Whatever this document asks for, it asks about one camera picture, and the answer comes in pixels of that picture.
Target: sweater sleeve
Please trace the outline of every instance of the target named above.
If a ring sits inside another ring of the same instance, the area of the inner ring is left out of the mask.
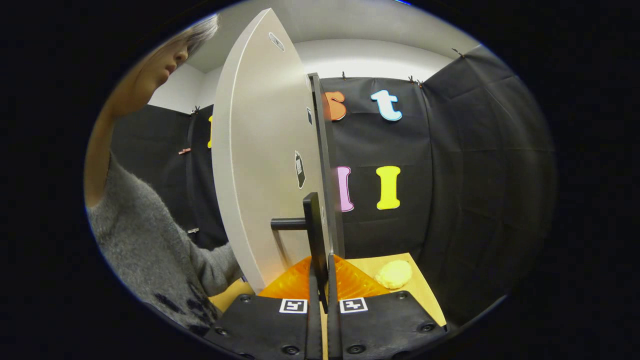
[[[187,232],[174,221],[160,196],[151,186],[126,171],[113,153],[104,195],[98,204],[87,208],[87,214],[93,233],[101,245],[109,241],[130,241],[122,236],[136,234],[139,229],[154,233],[145,236],[173,238],[175,255],[188,260],[208,296],[225,291],[242,277],[230,244],[211,251],[198,248]]]

